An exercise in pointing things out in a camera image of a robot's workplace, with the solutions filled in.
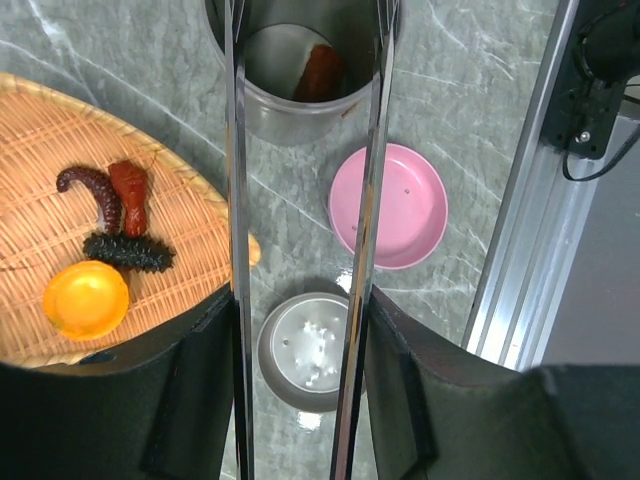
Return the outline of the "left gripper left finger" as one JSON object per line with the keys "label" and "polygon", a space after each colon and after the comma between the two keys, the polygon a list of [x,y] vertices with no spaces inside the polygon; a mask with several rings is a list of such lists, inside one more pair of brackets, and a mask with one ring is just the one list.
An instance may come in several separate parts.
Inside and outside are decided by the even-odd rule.
{"label": "left gripper left finger", "polygon": [[216,479],[233,397],[232,297],[74,365],[1,367],[5,479]]}

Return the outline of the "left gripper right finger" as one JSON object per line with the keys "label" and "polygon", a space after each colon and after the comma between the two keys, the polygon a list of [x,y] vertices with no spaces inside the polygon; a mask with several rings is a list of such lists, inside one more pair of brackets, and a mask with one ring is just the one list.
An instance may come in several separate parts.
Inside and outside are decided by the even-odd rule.
{"label": "left gripper right finger", "polygon": [[381,290],[365,383],[382,479],[635,479],[639,370],[516,372],[455,345]]}

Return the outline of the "metal tongs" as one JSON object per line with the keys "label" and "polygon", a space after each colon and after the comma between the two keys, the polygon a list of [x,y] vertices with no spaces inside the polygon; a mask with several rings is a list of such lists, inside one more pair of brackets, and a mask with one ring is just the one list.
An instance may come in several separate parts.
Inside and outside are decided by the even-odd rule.
{"label": "metal tongs", "polygon": [[[374,68],[368,143],[332,447],[330,476],[333,479],[350,478],[354,460],[399,4],[396,1],[374,1],[370,4],[370,10],[378,31],[373,37]],[[231,291],[236,314],[232,342],[236,464],[240,477],[251,479],[255,468],[244,59],[249,32],[249,2],[225,2],[223,19]]]}

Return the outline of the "orange egg yolk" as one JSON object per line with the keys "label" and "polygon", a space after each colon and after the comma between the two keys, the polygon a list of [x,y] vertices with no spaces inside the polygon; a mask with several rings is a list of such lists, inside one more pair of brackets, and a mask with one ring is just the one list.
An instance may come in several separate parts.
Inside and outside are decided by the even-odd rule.
{"label": "orange egg yolk", "polygon": [[96,340],[116,329],[130,306],[129,287],[112,266],[82,261],[57,273],[44,290],[43,311],[72,341]]}

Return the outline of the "black sea cucumber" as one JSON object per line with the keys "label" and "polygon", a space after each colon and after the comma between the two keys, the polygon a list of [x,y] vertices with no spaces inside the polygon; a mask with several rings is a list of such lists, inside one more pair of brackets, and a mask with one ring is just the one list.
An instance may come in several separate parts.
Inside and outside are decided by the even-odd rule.
{"label": "black sea cucumber", "polygon": [[148,236],[92,233],[83,243],[83,253],[115,268],[146,273],[162,273],[173,267],[174,251]]}

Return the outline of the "pink round lid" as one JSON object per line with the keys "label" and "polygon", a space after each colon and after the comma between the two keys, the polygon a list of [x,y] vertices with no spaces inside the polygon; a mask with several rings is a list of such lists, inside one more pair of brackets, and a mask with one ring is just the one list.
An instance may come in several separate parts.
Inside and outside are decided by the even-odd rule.
{"label": "pink round lid", "polygon": [[[328,196],[331,228],[340,243],[355,251],[365,150],[351,154],[334,176]],[[382,182],[374,264],[384,270],[412,267],[442,240],[448,220],[445,186],[420,153],[389,143]]]}

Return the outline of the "dark octopus tentacle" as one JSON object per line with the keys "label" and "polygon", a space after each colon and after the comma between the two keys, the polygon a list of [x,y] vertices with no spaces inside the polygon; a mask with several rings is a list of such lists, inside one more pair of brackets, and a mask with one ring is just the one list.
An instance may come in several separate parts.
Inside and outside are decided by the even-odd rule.
{"label": "dark octopus tentacle", "polygon": [[107,234],[117,234],[121,228],[122,204],[110,177],[92,167],[71,166],[57,175],[57,191],[68,191],[73,181],[81,182],[92,194],[102,214],[103,230]]}

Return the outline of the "red chicken drumstick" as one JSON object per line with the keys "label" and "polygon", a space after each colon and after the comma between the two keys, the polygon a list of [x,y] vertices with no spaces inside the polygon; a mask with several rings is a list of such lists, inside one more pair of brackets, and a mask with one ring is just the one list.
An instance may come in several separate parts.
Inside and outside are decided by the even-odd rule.
{"label": "red chicken drumstick", "polygon": [[146,170],[130,160],[121,160],[108,167],[111,183],[125,210],[124,231],[129,237],[139,237],[147,231]]}

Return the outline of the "brown sausage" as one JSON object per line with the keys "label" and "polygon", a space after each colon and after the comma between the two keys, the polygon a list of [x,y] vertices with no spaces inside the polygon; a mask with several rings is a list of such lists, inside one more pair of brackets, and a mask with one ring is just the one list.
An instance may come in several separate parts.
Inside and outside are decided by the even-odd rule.
{"label": "brown sausage", "polygon": [[293,100],[319,103],[337,99],[346,78],[346,64],[331,46],[315,45],[310,52]]}

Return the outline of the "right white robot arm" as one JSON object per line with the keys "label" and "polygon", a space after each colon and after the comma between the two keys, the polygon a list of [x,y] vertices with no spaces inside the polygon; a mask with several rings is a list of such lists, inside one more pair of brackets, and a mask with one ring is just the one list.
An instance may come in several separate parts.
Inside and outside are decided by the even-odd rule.
{"label": "right white robot arm", "polygon": [[581,31],[577,53],[583,75],[606,84],[639,75],[639,2],[618,1]]}

